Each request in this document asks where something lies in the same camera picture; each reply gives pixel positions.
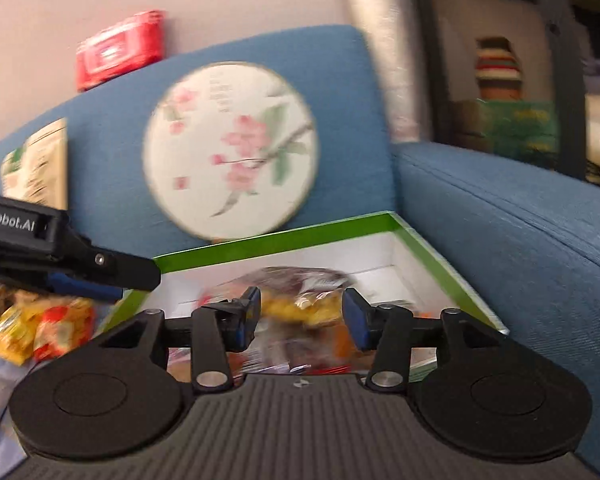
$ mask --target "blue fabric surface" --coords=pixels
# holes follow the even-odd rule
[[[516,340],[586,383],[578,454],[600,471],[600,189],[439,144],[397,146],[395,163],[405,219]]]
[[[304,96],[316,119],[320,163],[314,189],[282,228],[395,209],[376,76],[362,36],[343,25],[256,36],[121,76],[23,126],[0,143],[0,163],[30,134],[65,116],[70,214],[80,232],[101,247],[141,256],[204,245],[175,226],[151,197],[142,174],[142,140],[152,111],[171,85],[200,66],[228,60],[278,72]]]

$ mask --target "red snack bag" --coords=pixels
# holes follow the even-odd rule
[[[36,361],[60,357],[86,343],[93,331],[94,311],[89,301],[48,308],[36,331]]]
[[[76,54],[78,91],[162,60],[163,19],[160,10],[140,12],[83,41]]]

